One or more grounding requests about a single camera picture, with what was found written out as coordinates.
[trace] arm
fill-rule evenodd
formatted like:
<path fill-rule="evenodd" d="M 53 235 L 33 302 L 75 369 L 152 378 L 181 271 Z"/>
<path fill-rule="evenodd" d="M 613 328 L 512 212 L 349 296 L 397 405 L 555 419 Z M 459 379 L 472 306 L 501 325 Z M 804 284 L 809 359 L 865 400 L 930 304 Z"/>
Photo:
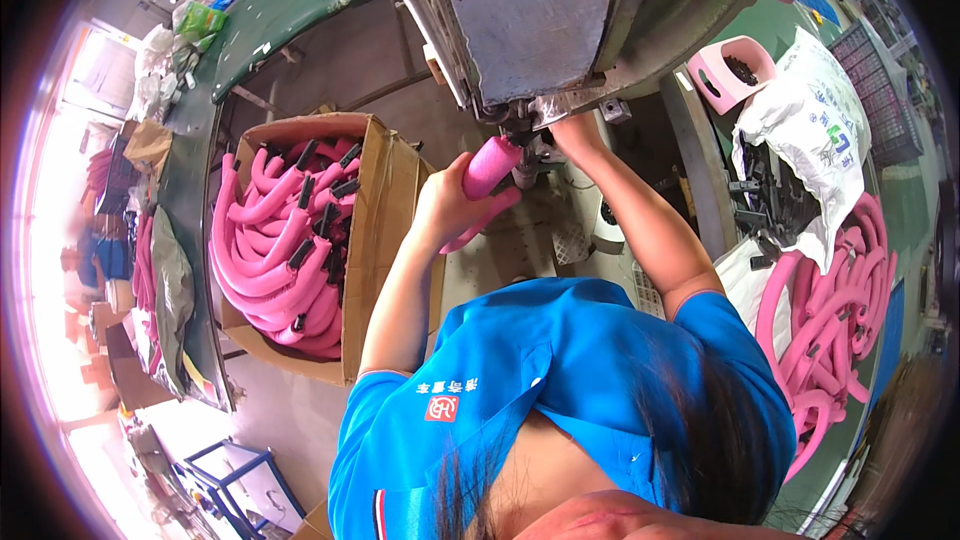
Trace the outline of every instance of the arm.
<path fill-rule="evenodd" d="M 470 153 L 463 153 L 423 185 L 413 224 L 366 327 L 361 373 L 376 369 L 413 373 L 424 363 L 433 260 L 441 247 L 479 220 L 493 200 L 471 201 L 464 196 L 464 172 L 470 159 Z"/>
<path fill-rule="evenodd" d="M 550 131 L 563 153 L 606 198 L 640 268 L 663 297 L 673 320 L 692 294 L 723 293 L 700 239 L 680 214 L 604 145 L 593 113 L 569 117 Z"/>

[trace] blue polo shirt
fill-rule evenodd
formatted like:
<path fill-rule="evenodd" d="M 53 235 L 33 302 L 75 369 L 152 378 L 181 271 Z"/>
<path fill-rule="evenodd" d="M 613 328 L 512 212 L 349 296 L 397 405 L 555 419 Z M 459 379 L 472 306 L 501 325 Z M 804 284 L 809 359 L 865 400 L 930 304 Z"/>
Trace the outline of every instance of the blue polo shirt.
<path fill-rule="evenodd" d="M 696 294 L 668 323 L 634 309 L 615 283 L 541 278 L 451 309 L 412 377 L 373 371 L 357 379 L 330 474 L 332 531 L 350 540 L 433 537 L 436 486 L 450 455 L 465 480 L 477 480 L 471 468 L 484 457 L 496 475 L 531 409 L 570 434 L 620 489 L 673 509 L 636 397 L 644 397 L 657 444 L 681 446 L 659 364 L 706 400 L 704 350 L 740 376 L 766 419 L 782 479 L 796 451 L 790 410 L 726 297 Z"/>

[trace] woman's right hand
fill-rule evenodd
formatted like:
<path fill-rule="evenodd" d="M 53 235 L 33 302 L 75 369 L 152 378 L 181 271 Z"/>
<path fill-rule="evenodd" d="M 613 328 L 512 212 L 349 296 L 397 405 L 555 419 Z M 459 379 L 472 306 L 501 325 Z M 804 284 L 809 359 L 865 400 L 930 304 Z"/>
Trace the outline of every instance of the woman's right hand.
<path fill-rule="evenodd" d="M 550 126 L 550 132 L 557 148 L 578 167 L 585 159 L 609 152 L 600 138 L 593 111 L 561 119 Z"/>
<path fill-rule="evenodd" d="M 410 233 L 433 252 L 467 231 L 494 201 L 490 196 L 471 200 L 464 194 L 464 174 L 473 156 L 462 153 L 448 168 L 428 177 L 420 190 Z"/>

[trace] green package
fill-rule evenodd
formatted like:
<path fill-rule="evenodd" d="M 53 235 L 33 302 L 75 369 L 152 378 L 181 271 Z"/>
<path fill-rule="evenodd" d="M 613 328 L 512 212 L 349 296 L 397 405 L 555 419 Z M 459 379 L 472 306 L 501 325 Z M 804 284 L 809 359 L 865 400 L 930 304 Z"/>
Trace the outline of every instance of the green package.
<path fill-rule="evenodd" d="M 190 0 L 183 11 L 183 18 L 176 23 L 174 33 L 191 43 L 200 42 L 206 36 L 220 31 L 226 20 L 227 14 L 223 11 Z"/>

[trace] metal rod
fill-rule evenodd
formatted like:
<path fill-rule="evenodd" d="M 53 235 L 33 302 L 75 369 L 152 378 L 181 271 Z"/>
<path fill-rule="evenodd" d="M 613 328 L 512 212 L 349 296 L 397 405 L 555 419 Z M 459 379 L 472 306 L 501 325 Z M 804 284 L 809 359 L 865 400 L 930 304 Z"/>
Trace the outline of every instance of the metal rod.
<path fill-rule="evenodd" d="M 430 10 L 430 4 L 427 0 L 401 0 L 403 5 L 407 6 L 410 15 L 416 22 L 416 27 L 423 34 L 423 39 L 430 43 L 433 51 L 437 54 L 437 64 L 446 78 L 447 85 L 453 93 L 453 98 L 461 109 L 466 109 L 468 105 L 467 96 L 460 86 L 460 80 L 457 78 L 453 69 L 453 57 L 450 56 L 450 49 L 440 33 L 437 19 Z"/>
<path fill-rule="evenodd" d="M 247 90 L 243 86 L 234 86 L 233 88 L 230 88 L 230 91 L 233 92 L 238 97 L 240 97 L 241 99 L 245 99 L 246 101 L 252 102 L 253 104 L 255 104 L 256 106 L 260 107 L 265 111 L 270 111 L 270 113 L 276 115 L 282 120 L 285 120 L 286 118 L 290 117 L 289 114 L 284 113 L 276 105 L 267 102 L 266 100 L 257 96 L 250 90 Z"/>

